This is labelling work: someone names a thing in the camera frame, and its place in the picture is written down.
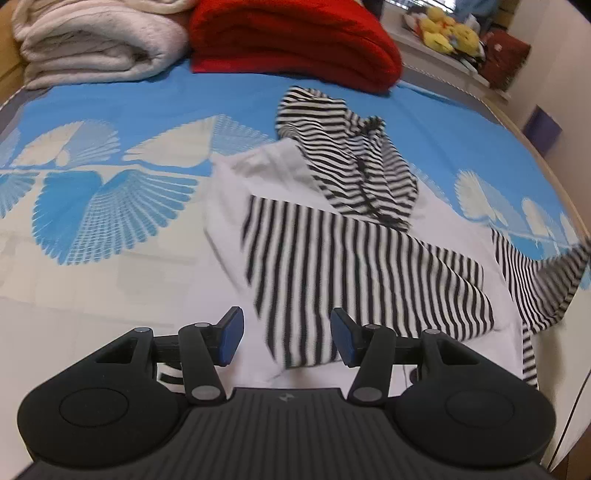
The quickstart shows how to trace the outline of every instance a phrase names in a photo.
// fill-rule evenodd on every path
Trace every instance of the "blue and white bedding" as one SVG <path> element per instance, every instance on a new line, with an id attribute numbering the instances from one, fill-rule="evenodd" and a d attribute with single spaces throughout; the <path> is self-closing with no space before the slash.
<path id="1" fill-rule="evenodd" d="M 139 83 L 55 87 L 24 107 L 0 144 L 0 309 L 9 335 L 0 360 L 20 361 L 2 379 L 12 389 L 0 418 L 0 473 L 26 465 L 14 417 L 30 388 L 132 327 L 171 333 L 198 320 L 182 305 L 199 275 L 209 157 L 275 141 L 275 111 L 294 84 L 384 118 L 439 198 L 530 257 L 577 242 L 554 190 L 505 128 L 408 84 L 380 98 L 315 80 L 194 75 L 183 63 Z M 23 349 L 36 358 L 21 360 Z"/>

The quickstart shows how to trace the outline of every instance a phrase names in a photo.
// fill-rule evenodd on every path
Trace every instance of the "bed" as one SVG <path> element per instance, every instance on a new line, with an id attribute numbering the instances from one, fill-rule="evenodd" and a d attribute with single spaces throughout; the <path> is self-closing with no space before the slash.
<path id="1" fill-rule="evenodd" d="M 19 108 L 21 92 L 0 112 L 4 477 L 29 461 L 15 415 L 32 387 L 138 325 L 167 335 L 215 321 L 187 308 L 206 242 L 209 158 L 275 141 L 275 111 L 291 85 L 384 118 L 437 197 L 496 227 L 526 255 L 547 258 L 587 235 L 502 112 L 410 69 L 387 98 L 309 79 L 193 75 L 186 62 L 138 83 L 55 87 Z M 151 207 L 139 215 L 138 202 Z M 589 303 L 589 283 L 587 272 L 570 319 Z M 572 388 L 561 397 L 550 374 L 541 378 L 560 402 L 558 435 Z"/>

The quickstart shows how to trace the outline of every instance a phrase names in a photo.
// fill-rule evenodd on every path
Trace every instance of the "blue bed sheet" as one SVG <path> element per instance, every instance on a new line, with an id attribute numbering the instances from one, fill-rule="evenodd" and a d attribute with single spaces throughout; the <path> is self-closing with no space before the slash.
<path id="1" fill-rule="evenodd" d="M 26 105 L 18 129 L 0 145 L 0 216 L 44 172 L 33 235 L 48 255 L 77 264 L 133 248 L 131 237 L 158 234 L 183 209 L 211 174 L 211 152 L 229 155 L 276 140 L 275 111 L 291 85 L 384 118 L 394 145 L 440 198 L 500 229 L 528 256 L 546 258 L 576 242 L 529 152 L 504 127 L 452 100 L 406 83 L 386 98 L 316 80 L 191 74 L 187 63 L 139 83 L 55 87 Z M 103 184 L 94 166 L 119 171 Z M 89 209 L 98 218 L 109 202 L 131 202 L 121 199 L 122 185 L 143 207 L 88 225 Z M 88 258 L 75 250 L 81 236 L 92 235 L 113 240 Z"/>

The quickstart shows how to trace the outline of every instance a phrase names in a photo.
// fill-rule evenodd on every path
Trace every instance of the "wall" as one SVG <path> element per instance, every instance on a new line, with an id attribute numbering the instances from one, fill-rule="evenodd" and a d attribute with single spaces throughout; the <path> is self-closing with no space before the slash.
<path id="1" fill-rule="evenodd" d="M 562 127 L 546 156 L 587 228 L 591 228 L 591 24 L 567 0 L 522 0 L 509 33 L 532 45 L 528 63 L 509 90 L 507 115 L 523 127 L 540 105 Z M 540 388 L 557 413 L 556 441 L 591 366 L 591 291 L 579 290 L 562 324 L 536 336 Z M 591 385 L 577 407 L 560 453 L 574 445 L 591 419 Z"/>

